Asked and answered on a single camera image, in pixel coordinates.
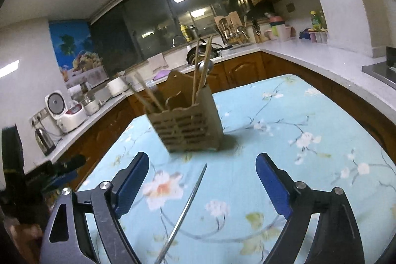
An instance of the frying pan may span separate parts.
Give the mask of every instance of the frying pan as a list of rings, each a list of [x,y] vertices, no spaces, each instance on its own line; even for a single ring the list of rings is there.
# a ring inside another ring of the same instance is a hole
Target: frying pan
[[[198,46],[198,62],[202,61],[203,58],[205,57],[205,49],[206,49],[206,42],[203,39],[199,39],[202,44]],[[232,48],[232,45],[229,45],[227,47],[221,47],[220,44],[212,43],[213,45],[218,45],[220,47],[213,47],[210,52],[210,58],[215,58],[219,56],[219,51],[221,50],[228,50]],[[189,50],[187,53],[187,63],[188,64],[193,64],[195,63],[195,46]]]

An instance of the blue gripper pad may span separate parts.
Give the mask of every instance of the blue gripper pad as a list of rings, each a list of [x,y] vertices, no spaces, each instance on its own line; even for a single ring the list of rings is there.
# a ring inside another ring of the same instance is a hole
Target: blue gripper pad
[[[118,219],[129,212],[148,171],[149,157],[139,152],[129,166],[113,178],[111,205]]]
[[[290,206],[290,184],[294,182],[284,170],[279,170],[266,153],[260,153],[256,158],[256,172],[259,175],[276,212],[289,219],[293,210]]]

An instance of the light blue tablecloth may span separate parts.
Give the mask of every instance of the light blue tablecloth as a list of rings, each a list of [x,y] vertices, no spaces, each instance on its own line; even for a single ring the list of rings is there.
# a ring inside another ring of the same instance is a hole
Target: light blue tablecloth
[[[153,263],[195,185],[207,171],[166,263],[261,263],[285,220],[255,171],[266,152],[294,181],[312,189],[344,189],[358,222],[366,263],[396,232],[395,165],[339,106],[293,75],[214,94],[224,127],[218,152],[169,154],[146,116],[134,119],[80,190],[111,180],[137,152],[150,169],[120,223],[142,263]],[[88,225],[100,262],[108,263],[95,222]],[[313,215],[296,263],[304,263],[316,229]]]

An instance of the palm tree picture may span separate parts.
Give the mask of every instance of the palm tree picture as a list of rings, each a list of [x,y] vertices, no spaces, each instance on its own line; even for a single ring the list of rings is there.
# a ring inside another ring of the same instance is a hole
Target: palm tree picture
[[[62,40],[63,44],[61,44],[61,51],[63,55],[73,55],[75,56],[75,50],[77,49],[76,44],[74,43],[74,37],[70,35],[62,35],[59,36],[59,38]]]

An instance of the kitchen counter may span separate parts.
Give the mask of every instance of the kitchen counter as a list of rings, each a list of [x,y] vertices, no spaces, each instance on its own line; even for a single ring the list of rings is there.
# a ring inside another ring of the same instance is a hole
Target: kitchen counter
[[[362,72],[363,65],[383,62],[385,57],[370,58],[329,45],[316,44],[294,38],[283,43],[280,41],[267,41],[235,50],[225,50],[222,52],[221,57],[217,57],[212,61],[213,63],[219,63],[259,51],[281,57],[322,74],[363,98],[396,124],[396,90]],[[180,70],[180,72],[189,73],[193,70],[194,67],[189,66]],[[167,77],[161,78],[155,84],[162,83],[166,79]],[[134,85],[134,89],[138,92],[143,90],[140,85]],[[127,91],[109,100],[98,112],[88,117],[80,127],[67,134],[43,162],[46,160],[51,160],[52,162],[58,160],[86,130],[130,95],[133,95],[133,93]]]

